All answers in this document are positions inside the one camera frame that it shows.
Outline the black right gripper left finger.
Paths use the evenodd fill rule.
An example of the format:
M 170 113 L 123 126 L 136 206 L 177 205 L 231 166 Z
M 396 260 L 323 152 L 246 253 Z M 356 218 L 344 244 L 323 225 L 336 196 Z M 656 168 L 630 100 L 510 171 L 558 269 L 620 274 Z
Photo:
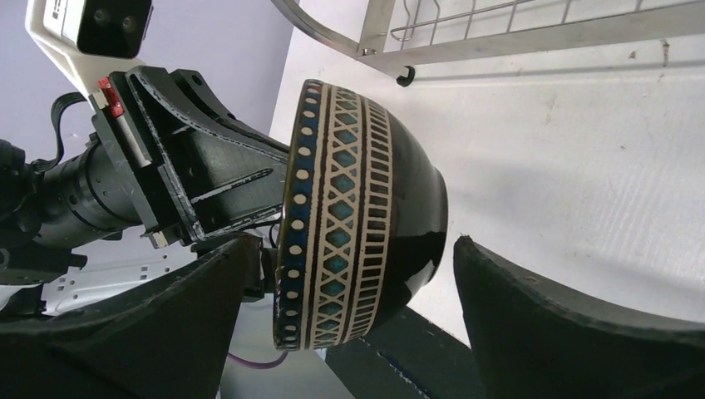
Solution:
M 240 236 L 149 283 L 1 326 L 4 398 L 214 398 L 259 241 Z

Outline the beige bowl dark rim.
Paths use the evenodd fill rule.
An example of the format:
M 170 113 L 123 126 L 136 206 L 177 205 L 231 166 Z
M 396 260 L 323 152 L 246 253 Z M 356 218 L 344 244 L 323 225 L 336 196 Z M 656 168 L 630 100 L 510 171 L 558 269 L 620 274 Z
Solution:
M 387 108 L 355 91 L 304 82 L 283 195 L 273 313 L 282 351 L 369 334 L 439 269 L 444 178 Z

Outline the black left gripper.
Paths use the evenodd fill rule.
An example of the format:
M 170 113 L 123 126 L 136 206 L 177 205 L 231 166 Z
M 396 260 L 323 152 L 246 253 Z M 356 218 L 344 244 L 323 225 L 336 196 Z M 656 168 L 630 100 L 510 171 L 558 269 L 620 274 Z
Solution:
M 283 206 L 288 147 L 237 119 L 192 70 L 101 80 L 86 150 L 48 171 L 37 244 L 75 249 L 140 226 L 156 248 L 215 239 Z

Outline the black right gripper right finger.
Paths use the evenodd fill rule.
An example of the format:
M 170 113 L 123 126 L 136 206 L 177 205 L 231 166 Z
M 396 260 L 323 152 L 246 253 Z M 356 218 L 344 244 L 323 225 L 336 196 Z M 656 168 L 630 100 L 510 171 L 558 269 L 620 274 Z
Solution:
M 488 397 L 703 397 L 702 323 L 581 293 L 467 236 L 453 270 Z

